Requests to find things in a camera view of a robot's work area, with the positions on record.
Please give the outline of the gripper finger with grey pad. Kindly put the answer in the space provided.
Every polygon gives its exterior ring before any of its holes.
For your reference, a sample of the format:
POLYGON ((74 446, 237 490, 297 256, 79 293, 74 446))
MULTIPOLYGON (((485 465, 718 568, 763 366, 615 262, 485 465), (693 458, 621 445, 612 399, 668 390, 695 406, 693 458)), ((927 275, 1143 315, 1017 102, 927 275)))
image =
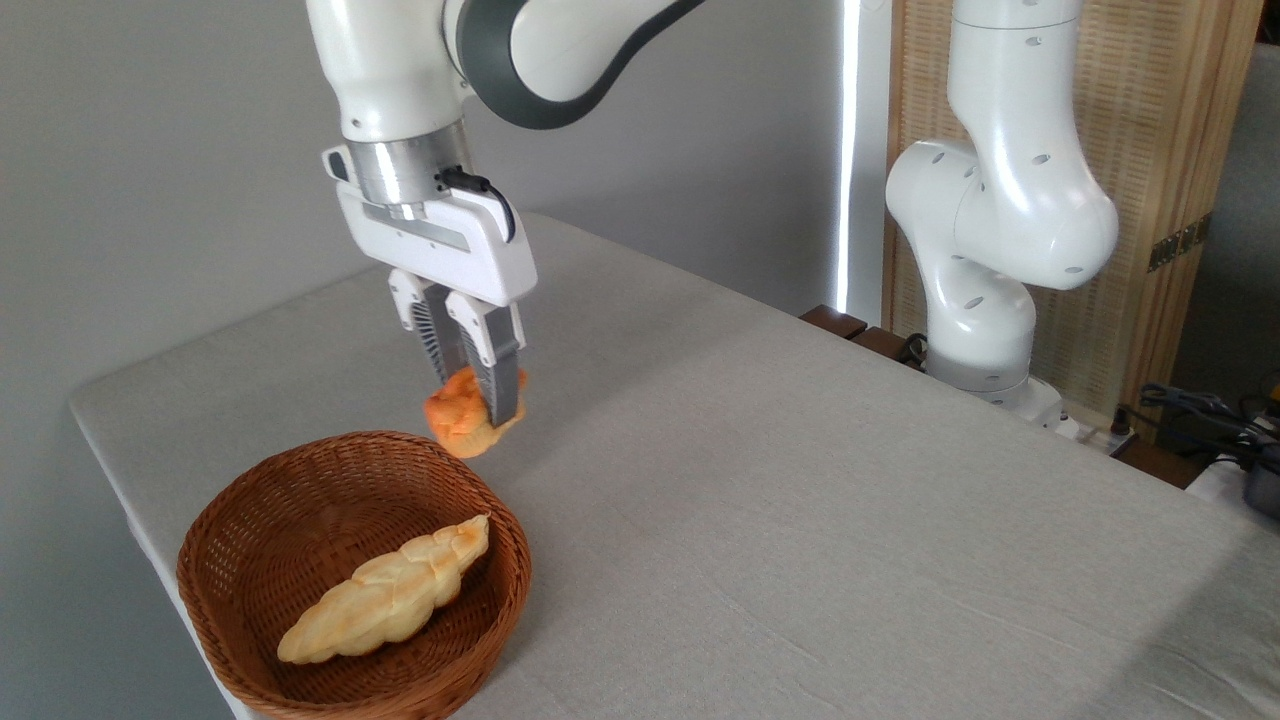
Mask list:
POLYGON ((518 352, 527 346, 518 305, 497 306, 453 290, 445 309, 461 331, 489 421, 502 427, 518 409, 518 352))
POLYGON ((388 286, 399 323, 421 341, 442 384, 467 366, 461 331, 448 313, 451 290, 394 268, 388 286))

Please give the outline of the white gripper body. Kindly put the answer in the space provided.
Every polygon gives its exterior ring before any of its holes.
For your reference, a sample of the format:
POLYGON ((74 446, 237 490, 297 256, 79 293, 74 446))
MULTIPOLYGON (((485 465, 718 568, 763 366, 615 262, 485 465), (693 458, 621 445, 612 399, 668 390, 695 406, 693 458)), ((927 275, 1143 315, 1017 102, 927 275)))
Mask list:
POLYGON ((323 164, 335 181, 349 232, 369 258, 497 306, 536 286, 521 220, 495 192, 448 188, 443 199, 425 204, 420 218, 402 219, 365 199, 347 147, 326 149, 323 164))

